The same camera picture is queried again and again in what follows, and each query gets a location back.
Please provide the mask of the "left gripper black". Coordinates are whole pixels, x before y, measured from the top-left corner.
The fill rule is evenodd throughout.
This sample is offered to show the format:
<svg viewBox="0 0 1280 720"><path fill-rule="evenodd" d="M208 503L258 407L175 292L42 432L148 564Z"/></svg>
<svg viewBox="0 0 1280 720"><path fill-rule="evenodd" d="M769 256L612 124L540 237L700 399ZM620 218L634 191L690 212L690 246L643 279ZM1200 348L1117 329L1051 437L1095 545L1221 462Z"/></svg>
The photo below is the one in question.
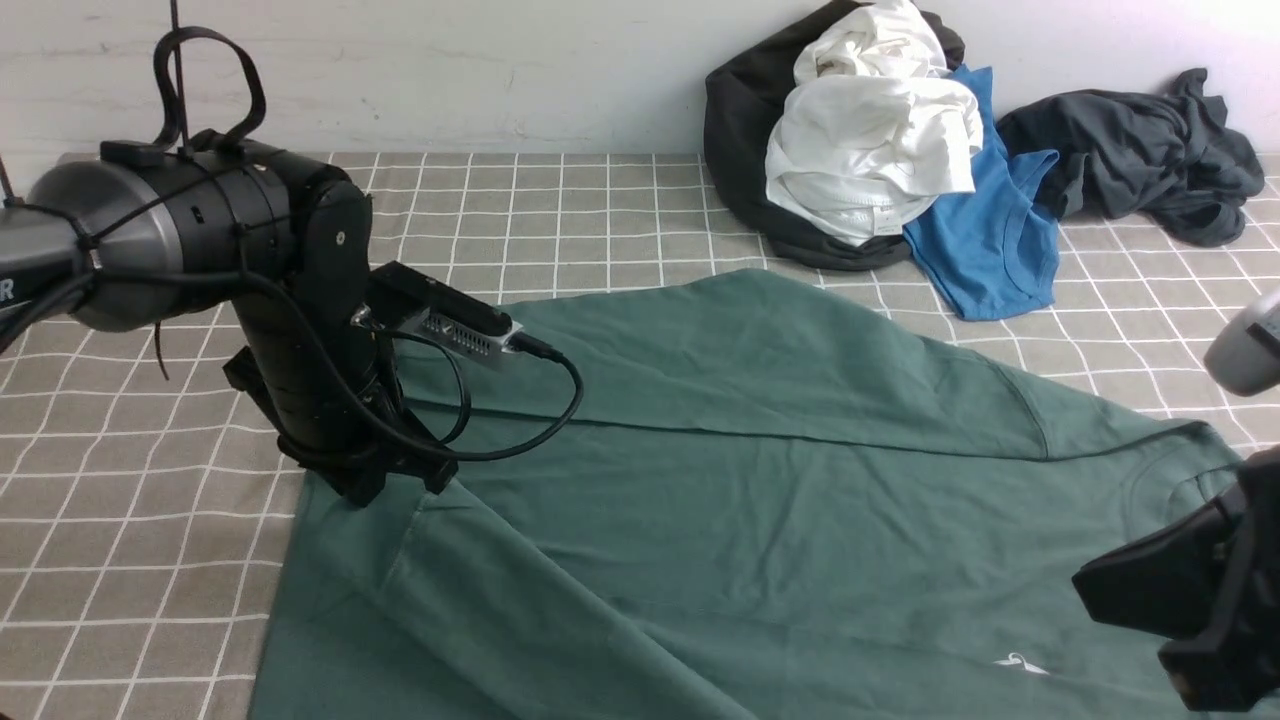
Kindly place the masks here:
<svg viewBox="0 0 1280 720"><path fill-rule="evenodd" d="M388 439L353 411L325 369L332 360L351 392L381 421L440 448L406 405L390 338L348 325L321 332L328 345L317 351L284 304L236 300L232 306L247 345L224 364L224 374L271 423L285 456L317 473L356 507L369 506L392 474L417 477L434 495L453 480L457 461L412 454Z"/></svg>

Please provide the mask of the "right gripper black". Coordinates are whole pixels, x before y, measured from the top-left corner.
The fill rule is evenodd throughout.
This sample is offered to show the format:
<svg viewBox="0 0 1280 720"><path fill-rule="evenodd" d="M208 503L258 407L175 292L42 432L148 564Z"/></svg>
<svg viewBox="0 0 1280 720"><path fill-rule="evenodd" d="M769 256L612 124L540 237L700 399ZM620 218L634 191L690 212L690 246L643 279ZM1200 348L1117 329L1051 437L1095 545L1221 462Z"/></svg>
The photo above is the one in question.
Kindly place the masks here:
<svg viewBox="0 0 1280 720"><path fill-rule="evenodd" d="M1089 616L1165 639L1158 661L1196 712L1247 712L1279 687L1279 459L1165 529L1085 564L1071 583Z"/></svg>

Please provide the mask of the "left robot arm black grey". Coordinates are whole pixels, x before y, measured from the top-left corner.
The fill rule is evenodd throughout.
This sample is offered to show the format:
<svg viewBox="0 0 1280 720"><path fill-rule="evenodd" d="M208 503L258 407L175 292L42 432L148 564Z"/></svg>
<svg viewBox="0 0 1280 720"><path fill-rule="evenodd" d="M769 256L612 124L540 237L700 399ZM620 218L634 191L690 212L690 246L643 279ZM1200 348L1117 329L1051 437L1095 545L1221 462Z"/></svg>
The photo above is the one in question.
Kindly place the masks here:
<svg viewBox="0 0 1280 720"><path fill-rule="evenodd" d="M311 158L212 131L193 152L104 143L3 201L3 346L50 316L123 333L228 302L246 346L225 378L285 456L358 507L393 474L440 493L457 461L393 346L430 281L371 266L371 199Z"/></svg>

